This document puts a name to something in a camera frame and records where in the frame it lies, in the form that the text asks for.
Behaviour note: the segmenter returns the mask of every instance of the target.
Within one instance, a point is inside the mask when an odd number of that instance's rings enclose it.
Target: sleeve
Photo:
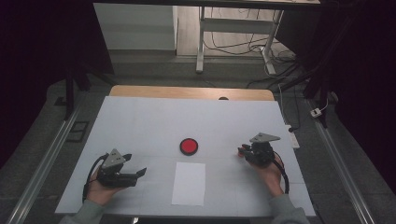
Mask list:
[[[309,224],[303,208],[296,208],[288,194],[282,194],[270,201],[274,220],[272,224]]]
[[[60,224],[98,224],[102,218],[105,208],[97,203],[85,200],[84,204],[73,216],[65,216]]]

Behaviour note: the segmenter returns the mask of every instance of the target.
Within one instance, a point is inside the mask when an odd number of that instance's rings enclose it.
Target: wooden board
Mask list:
[[[215,88],[152,87],[152,86],[115,86],[110,96],[175,98],[175,99],[213,99],[227,97],[238,101],[274,101],[268,90],[240,90]]]

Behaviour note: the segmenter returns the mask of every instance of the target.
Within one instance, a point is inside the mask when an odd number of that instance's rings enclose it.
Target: red circle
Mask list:
[[[194,154],[198,149],[198,143],[192,138],[186,138],[180,143],[181,151],[186,155]]]

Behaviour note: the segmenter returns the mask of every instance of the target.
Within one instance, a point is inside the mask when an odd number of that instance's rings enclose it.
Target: person's hand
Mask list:
[[[276,156],[276,161],[281,166],[283,166],[283,163],[278,156]],[[280,187],[281,173],[273,162],[271,162],[271,164],[267,167],[260,167],[251,162],[249,164],[256,170],[257,174],[268,187],[273,197],[279,196],[284,193],[283,189]]]
[[[113,195],[117,192],[119,192],[120,190],[124,189],[124,188],[108,188],[108,187],[104,187],[102,186],[99,181],[96,180],[96,177],[98,175],[98,170],[96,169],[95,173],[93,173],[93,175],[91,176],[91,183],[88,189],[88,195],[87,195],[87,199],[94,202],[94,203],[98,203],[102,206],[106,205],[108,202],[110,202],[111,198],[113,197]]]

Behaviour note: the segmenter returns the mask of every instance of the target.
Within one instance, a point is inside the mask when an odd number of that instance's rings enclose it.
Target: sheet of paper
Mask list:
[[[204,206],[205,164],[178,162],[172,204]]]

